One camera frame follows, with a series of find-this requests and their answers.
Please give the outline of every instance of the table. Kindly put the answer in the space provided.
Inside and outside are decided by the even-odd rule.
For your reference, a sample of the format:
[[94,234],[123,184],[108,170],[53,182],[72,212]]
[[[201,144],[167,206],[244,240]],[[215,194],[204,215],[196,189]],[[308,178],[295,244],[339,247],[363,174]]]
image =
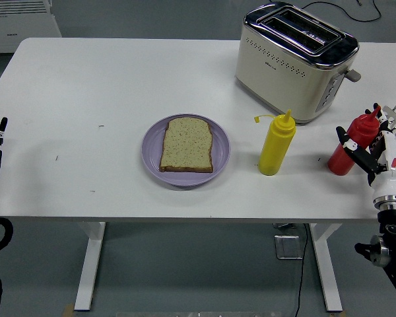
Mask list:
[[[327,310],[342,310],[327,239],[341,223],[377,221],[366,175],[326,163],[335,128],[378,102],[396,104],[396,44],[361,43],[330,109],[299,126],[280,172],[256,167],[272,113],[235,78],[239,41],[31,38],[0,78],[9,117],[0,216],[77,221],[89,237],[75,305],[90,307],[106,221],[311,223]],[[173,114],[199,114],[230,138],[224,171],[202,186],[165,184],[141,141]]]

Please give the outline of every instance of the white table leg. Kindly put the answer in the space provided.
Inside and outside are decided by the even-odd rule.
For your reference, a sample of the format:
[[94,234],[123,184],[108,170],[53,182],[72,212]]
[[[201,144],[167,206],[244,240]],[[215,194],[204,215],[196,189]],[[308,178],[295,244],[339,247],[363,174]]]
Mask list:
[[340,223],[312,223],[311,236],[317,258],[318,272],[323,287],[325,307],[328,312],[341,312],[342,303],[331,263],[327,239],[341,226]]
[[106,223],[83,222],[78,223],[78,225],[85,231],[89,237],[89,241],[86,247],[84,267],[82,268],[81,280],[79,282],[75,310],[90,310]]

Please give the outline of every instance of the plate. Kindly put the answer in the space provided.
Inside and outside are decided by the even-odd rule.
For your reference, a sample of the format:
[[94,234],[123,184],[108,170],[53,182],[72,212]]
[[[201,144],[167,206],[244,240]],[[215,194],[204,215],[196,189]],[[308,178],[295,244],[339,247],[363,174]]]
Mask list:
[[[163,152],[164,132],[166,131],[167,123],[172,119],[183,117],[202,119],[210,125],[211,132],[213,133],[213,147],[211,149],[211,157],[213,159],[212,173],[159,171],[160,158]],[[145,133],[141,152],[146,168],[159,180],[175,186],[196,186],[208,182],[220,174],[229,161],[230,142],[226,132],[214,121],[196,114],[177,114],[161,119]]]

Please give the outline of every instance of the ketchup bottle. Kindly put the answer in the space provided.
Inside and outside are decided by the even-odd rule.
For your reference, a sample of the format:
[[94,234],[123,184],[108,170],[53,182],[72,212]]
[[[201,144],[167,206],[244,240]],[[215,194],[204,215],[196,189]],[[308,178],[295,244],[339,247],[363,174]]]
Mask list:
[[[380,106],[371,114],[362,114],[357,117],[348,128],[346,132],[349,137],[354,140],[359,146],[364,149],[374,140],[378,134],[380,123],[376,118],[377,113],[380,111]],[[336,175],[346,175],[354,166],[355,162],[345,153],[343,146],[339,144],[335,149],[333,155],[327,163],[330,171]]]

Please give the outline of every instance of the bread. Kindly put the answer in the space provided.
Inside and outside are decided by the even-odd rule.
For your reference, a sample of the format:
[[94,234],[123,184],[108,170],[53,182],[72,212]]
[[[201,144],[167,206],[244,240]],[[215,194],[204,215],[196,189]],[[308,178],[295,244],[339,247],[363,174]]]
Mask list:
[[161,172],[212,173],[210,125],[199,118],[182,117],[168,122],[160,159]]

